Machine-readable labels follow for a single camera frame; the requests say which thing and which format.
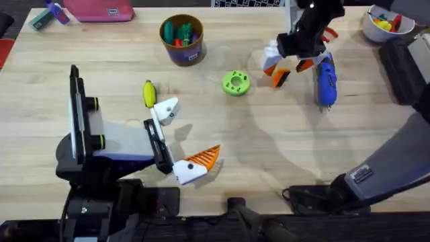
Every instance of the pink bag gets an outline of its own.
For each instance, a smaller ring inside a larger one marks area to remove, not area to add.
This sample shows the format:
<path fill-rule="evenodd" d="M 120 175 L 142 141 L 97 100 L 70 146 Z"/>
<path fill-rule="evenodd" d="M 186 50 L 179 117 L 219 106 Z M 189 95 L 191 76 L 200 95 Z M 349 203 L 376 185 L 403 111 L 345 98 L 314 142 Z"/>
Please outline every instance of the pink bag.
<path fill-rule="evenodd" d="M 64 0 L 64 5 L 80 22 L 126 22 L 134 15 L 128 0 Z"/>

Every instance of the blue hot glue gun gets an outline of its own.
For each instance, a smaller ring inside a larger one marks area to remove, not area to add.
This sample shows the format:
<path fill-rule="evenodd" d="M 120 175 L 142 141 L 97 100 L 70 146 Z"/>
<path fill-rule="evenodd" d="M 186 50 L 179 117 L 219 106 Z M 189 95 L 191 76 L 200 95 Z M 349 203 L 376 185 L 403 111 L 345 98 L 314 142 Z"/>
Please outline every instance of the blue hot glue gun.
<path fill-rule="evenodd" d="M 337 99 L 336 71 L 333 56 L 331 54 L 324 58 L 317 68 L 318 75 L 318 102 L 320 107 L 328 108 L 335 104 Z"/>

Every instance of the green 3d printed part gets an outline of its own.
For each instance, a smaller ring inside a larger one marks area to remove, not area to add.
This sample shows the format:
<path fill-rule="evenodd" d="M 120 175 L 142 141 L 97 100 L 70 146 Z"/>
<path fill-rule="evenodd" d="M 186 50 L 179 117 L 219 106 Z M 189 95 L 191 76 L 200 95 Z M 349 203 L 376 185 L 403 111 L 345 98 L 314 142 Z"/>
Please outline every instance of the green 3d printed part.
<path fill-rule="evenodd" d="M 243 71 L 229 71 L 222 78 L 222 88 L 233 96 L 245 94 L 250 86 L 249 76 Z"/>

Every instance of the bowl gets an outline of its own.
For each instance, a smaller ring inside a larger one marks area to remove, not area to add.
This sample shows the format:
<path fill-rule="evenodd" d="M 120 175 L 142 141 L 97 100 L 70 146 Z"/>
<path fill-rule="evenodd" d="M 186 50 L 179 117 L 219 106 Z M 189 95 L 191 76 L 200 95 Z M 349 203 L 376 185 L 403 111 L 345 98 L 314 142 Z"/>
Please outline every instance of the bowl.
<path fill-rule="evenodd" d="M 415 21 L 402 16 L 402 23 L 397 32 L 389 32 L 383 30 L 379 26 L 377 26 L 374 22 L 374 19 L 378 18 L 381 14 L 384 14 L 387 20 L 392 21 L 398 15 L 397 13 L 385 10 L 381 7 L 373 5 L 369 8 L 369 11 L 364 15 L 363 20 L 363 33 L 369 38 L 369 40 L 373 42 L 386 42 L 392 38 L 404 36 L 411 32 L 415 27 Z"/>

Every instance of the orange 3d printed part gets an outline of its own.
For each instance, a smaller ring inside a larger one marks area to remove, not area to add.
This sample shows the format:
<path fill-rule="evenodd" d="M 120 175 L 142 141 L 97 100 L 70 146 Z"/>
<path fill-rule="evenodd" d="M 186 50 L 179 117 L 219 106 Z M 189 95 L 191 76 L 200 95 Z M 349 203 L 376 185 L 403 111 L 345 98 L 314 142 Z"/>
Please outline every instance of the orange 3d printed part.
<path fill-rule="evenodd" d="M 217 145 L 191 157 L 185 158 L 184 160 L 203 165 L 208 171 L 210 171 L 220 154 L 220 147 L 220 145 Z"/>
<path fill-rule="evenodd" d="M 220 145 L 217 145 L 191 157 L 174 162 L 173 172 L 176 175 L 176 179 L 181 185 L 185 185 L 206 175 L 213 168 L 219 154 Z"/>

